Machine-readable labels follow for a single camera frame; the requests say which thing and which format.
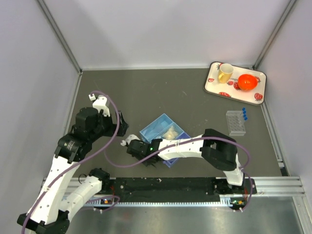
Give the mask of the blue three-drawer organizer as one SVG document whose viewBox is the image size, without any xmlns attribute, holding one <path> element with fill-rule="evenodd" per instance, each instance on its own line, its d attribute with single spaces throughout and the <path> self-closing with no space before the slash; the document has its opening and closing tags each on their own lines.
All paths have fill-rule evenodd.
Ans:
<svg viewBox="0 0 312 234">
<path fill-rule="evenodd" d="M 175 127 L 175 130 L 178 132 L 178 136 L 174 139 L 187 139 L 190 136 L 184 132 L 171 118 L 166 114 L 162 114 L 143 130 L 141 130 L 140 136 L 143 141 L 150 143 L 153 139 L 162 138 L 162 135 L 169 129 L 171 126 Z"/>
</svg>

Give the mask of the bag of cotton balls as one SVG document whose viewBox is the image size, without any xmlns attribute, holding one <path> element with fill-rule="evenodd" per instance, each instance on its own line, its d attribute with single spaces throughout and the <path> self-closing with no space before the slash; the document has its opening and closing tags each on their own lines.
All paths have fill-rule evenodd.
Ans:
<svg viewBox="0 0 312 234">
<path fill-rule="evenodd" d="M 174 140 L 178 136 L 178 132 L 175 127 L 172 125 L 169 129 L 162 135 L 163 139 Z"/>
</svg>

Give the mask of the clear test tube rack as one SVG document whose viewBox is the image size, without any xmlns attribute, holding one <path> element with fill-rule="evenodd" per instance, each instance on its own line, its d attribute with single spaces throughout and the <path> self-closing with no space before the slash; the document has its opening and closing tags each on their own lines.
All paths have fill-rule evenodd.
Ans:
<svg viewBox="0 0 312 234">
<path fill-rule="evenodd" d="M 229 136 L 244 136 L 246 133 L 243 111 L 227 111 L 226 120 Z"/>
</svg>

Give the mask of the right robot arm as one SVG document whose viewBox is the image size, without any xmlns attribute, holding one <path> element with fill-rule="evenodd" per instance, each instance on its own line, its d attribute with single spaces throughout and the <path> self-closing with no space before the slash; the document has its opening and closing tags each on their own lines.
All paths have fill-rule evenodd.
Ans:
<svg viewBox="0 0 312 234">
<path fill-rule="evenodd" d="M 129 135 L 121 145 L 127 147 L 127 153 L 145 166 L 177 158 L 204 159 L 223 171 L 231 192 L 239 193 L 245 188 L 245 176 L 238 160 L 238 144 L 216 130 L 206 129 L 204 134 L 186 139 L 157 138 L 150 143 L 136 135 Z"/>
</svg>

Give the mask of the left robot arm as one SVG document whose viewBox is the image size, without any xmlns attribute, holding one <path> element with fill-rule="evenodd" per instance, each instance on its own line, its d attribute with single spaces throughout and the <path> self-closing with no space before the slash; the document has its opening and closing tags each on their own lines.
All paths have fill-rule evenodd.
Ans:
<svg viewBox="0 0 312 234">
<path fill-rule="evenodd" d="M 93 143 L 101 137 L 114 140 L 125 135 L 129 125 L 120 111 L 116 111 L 116 117 L 117 123 L 113 123 L 106 105 L 79 111 L 71 131 L 58 141 L 50 172 L 37 200 L 17 219 L 22 233 L 30 230 L 36 234 L 64 234 L 73 217 L 95 194 L 111 191 L 109 173 L 95 168 L 82 184 L 64 196 L 74 173 L 88 160 L 86 155 Z"/>
</svg>

